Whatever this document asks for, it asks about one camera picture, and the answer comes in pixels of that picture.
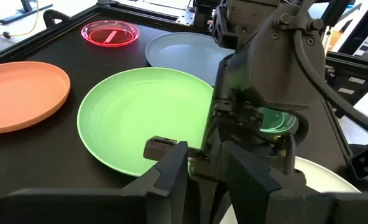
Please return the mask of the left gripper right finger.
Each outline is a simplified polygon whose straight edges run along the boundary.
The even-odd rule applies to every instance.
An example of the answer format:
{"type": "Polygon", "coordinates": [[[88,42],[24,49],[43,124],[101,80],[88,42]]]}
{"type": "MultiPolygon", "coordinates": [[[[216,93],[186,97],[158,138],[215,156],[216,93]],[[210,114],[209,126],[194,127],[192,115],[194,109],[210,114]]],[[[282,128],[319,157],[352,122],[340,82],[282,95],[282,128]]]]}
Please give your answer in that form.
{"type": "Polygon", "coordinates": [[[284,171],[233,142],[223,144],[223,171],[238,223],[368,223],[368,193],[318,193],[294,179],[294,150],[284,171]]]}

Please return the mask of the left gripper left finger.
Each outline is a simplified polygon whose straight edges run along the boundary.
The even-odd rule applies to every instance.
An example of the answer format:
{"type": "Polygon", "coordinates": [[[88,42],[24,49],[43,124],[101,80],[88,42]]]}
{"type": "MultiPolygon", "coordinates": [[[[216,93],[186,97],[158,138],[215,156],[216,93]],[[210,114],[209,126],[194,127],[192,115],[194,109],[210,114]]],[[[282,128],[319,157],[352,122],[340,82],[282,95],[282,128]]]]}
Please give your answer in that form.
{"type": "Polygon", "coordinates": [[[122,189],[22,189],[0,198],[0,223],[182,223],[187,143],[122,189]]]}

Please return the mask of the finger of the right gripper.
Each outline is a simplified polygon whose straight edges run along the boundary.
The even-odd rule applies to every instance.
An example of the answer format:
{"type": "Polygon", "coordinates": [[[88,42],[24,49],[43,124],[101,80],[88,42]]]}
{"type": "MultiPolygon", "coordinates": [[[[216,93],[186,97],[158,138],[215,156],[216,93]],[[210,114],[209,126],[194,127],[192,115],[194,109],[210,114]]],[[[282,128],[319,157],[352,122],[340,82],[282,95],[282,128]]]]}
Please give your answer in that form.
{"type": "Polygon", "coordinates": [[[177,141],[174,139],[154,136],[146,141],[143,157],[153,161],[158,161],[176,145],[177,141]]]}

